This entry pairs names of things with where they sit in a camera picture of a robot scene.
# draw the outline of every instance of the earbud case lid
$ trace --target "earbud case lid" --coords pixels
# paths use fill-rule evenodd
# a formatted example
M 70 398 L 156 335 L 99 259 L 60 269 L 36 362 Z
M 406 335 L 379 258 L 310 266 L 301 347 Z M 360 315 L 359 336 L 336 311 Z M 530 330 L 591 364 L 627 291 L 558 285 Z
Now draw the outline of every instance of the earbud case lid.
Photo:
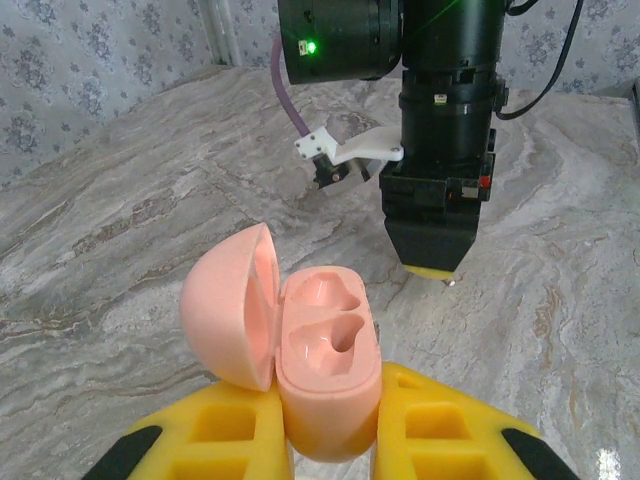
M 209 250 L 189 272 L 180 317 L 189 345 L 220 379 L 267 391 L 279 332 L 280 272 L 266 224 Z

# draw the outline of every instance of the yellow foam holder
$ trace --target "yellow foam holder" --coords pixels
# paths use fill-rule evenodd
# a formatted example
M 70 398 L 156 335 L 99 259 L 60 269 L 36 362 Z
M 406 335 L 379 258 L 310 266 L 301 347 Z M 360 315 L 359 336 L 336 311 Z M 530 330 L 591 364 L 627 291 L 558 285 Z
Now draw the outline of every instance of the yellow foam holder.
M 538 432 L 401 365 L 386 363 L 374 480 L 532 480 L 502 436 Z
M 277 386 L 254 392 L 219 382 L 131 427 L 162 433 L 128 480 L 292 480 Z

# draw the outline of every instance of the marble surface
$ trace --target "marble surface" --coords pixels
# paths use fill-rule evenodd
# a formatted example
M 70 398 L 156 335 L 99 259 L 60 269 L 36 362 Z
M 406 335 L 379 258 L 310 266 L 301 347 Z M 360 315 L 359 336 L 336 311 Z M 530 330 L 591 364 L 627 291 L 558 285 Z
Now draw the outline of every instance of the marble surface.
M 397 124 L 395 80 L 292 89 L 339 140 Z M 515 108 L 531 96 L 512 94 Z M 385 359 L 539 428 L 582 479 L 640 471 L 640 166 L 628 102 L 552 95 L 497 123 L 492 201 L 457 283 L 410 276 L 375 182 L 327 200 L 265 71 L 141 104 L 0 192 L 0 478 L 79 479 L 138 418 L 207 385 L 187 272 L 266 221 L 283 277 L 364 279 Z M 300 478 L 368 478 L 368 459 Z

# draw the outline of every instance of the white 3d printed mount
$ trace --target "white 3d printed mount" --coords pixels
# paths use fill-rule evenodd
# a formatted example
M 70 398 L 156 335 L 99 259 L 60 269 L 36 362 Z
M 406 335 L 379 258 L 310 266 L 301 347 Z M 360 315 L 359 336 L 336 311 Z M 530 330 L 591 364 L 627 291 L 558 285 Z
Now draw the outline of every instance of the white 3d printed mount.
M 400 127 L 375 127 L 356 135 L 340 145 L 325 127 L 321 127 L 295 142 L 302 158 L 311 159 L 326 154 L 332 165 L 356 158 L 399 162 L 404 157 Z

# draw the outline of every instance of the wall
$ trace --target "wall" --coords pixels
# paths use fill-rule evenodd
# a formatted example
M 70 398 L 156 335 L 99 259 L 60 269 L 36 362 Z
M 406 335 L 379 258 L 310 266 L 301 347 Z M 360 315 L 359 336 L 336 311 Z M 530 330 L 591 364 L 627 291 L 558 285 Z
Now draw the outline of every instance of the wall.
M 229 9 L 244 65 L 264 66 L 279 23 L 277 0 L 212 0 Z M 551 77 L 575 1 L 541 0 L 505 25 L 499 67 L 510 86 L 540 91 Z M 640 76 L 640 1 L 586 0 L 556 90 L 595 93 Z
M 196 0 L 0 0 L 4 187 L 213 63 Z

